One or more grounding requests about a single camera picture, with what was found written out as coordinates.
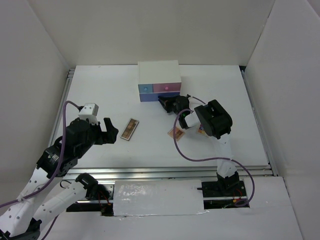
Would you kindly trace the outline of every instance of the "pink drawer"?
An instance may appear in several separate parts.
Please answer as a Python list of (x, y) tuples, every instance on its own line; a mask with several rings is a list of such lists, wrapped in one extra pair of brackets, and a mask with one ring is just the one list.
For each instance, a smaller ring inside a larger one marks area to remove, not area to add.
[(181, 88), (181, 82), (153, 84), (154, 93), (180, 92), (180, 88)]

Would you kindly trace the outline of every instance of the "small drawer box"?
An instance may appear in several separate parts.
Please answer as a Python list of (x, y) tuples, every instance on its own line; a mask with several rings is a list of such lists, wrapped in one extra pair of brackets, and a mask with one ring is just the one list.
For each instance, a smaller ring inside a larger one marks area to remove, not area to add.
[(138, 73), (138, 89), (141, 102), (157, 101), (157, 96), (165, 93), (174, 95), (180, 93), (181, 76), (177, 60), (140, 61), (138, 62)]

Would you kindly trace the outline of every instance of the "blue drawer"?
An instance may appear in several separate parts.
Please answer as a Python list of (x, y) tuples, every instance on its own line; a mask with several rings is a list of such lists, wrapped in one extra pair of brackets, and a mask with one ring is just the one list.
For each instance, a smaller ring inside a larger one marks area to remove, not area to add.
[(153, 92), (153, 85), (152, 84), (139, 84), (139, 93), (141, 94), (147, 94)]
[(179, 95), (179, 91), (171, 92), (155, 92), (155, 93), (141, 93), (140, 102), (156, 102), (158, 101), (158, 96), (173, 97)]

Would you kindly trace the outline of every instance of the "white wall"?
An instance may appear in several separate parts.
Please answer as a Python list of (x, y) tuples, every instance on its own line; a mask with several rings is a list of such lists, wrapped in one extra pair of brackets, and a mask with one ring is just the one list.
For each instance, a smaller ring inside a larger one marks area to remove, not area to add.
[(29, 0), (75, 65), (247, 65), (274, 0)]
[(307, 0), (276, 0), (245, 71), (304, 239), (319, 239), (320, 18)]
[(48, 146), (67, 68), (27, 1), (0, 1), (0, 33), (0, 182), (23, 182)]

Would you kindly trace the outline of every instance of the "drawer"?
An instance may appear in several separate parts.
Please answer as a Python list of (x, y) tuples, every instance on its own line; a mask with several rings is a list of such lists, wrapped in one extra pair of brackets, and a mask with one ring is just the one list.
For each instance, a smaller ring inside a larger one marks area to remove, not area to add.
[(139, 93), (152, 93), (153, 92), (153, 86), (152, 84), (139, 84)]
[(181, 82), (174, 83), (155, 83), (153, 84), (153, 92), (180, 92)]
[(156, 102), (158, 101), (158, 96), (173, 97), (179, 95), (180, 92), (158, 92), (158, 93), (141, 93), (140, 102)]

